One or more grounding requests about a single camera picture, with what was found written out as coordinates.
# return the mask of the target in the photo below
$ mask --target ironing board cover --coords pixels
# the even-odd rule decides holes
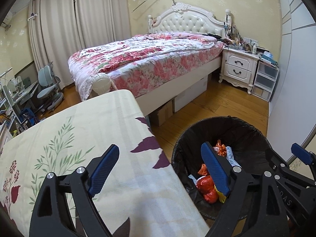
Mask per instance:
[[[32,209],[50,171],[69,174],[111,145],[119,160],[94,204],[114,236],[205,236],[209,227],[186,193],[132,93],[118,90],[57,113],[0,152],[0,202],[28,237]],[[67,196],[75,226],[72,196]]]

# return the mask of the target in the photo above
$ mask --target gray chair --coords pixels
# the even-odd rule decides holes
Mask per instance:
[[[59,92],[58,84],[60,83],[60,78],[53,74],[53,71],[49,65],[45,66],[43,69],[40,69],[39,75],[39,84],[42,87],[45,87],[38,95],[38,99],[44,99],[49,97],[49,99],[42,106],[41,111],[44,112],[46,109],[54,111],[64,99],[64,94]]]

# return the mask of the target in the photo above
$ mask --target pink floral comforter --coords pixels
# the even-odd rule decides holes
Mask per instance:
[[[202,66],[222,51],[213,37],[189,33],[159,33],[112,42],[79,51],[69,69],[82,100],[100,72],[112,80],[112,90],[128,89],[135,97]]]

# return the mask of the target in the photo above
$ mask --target trash can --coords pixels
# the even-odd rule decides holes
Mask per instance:
[[[234,159],[243,170],[251,174],[261,175],[271,171],[265,158],[265,150],[272,150],[268,140],[254,126],[235,117],[214,117],[203,119],[190,126],[179,137],[172,155],[172,167],[190,195],[204,219],[215,220],[223,204],[206,202],[197,190],[193,181],[188,178],[193,175],[200,177],[198,171],[204,163],[201,157],[201,145],[208,141],[215,146],[221,140],[225,146],[230,146]],[[247,216],[253,193],[248,192],[239,219]]]

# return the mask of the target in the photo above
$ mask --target curtain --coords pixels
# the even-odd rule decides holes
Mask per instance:
[[[75,13],[86,48],[114,41],[110,0],[76,0]]]
[[[111,0],[114,40],[121,41],[131,37],[127,0]]]
[[[31,14],[34,13],[37,14],[37,16],[31,19],[28,24],[32,54],[37,71],[49,63],[43,40],[39,6],[40,0],[30,1],[29,15],[31,16]]]
[[[47,55],[53,72],[60,77],[60,88],[73,83],[68,59],[82,50],[75,20],[74,0],[41,0],[40,18]]]

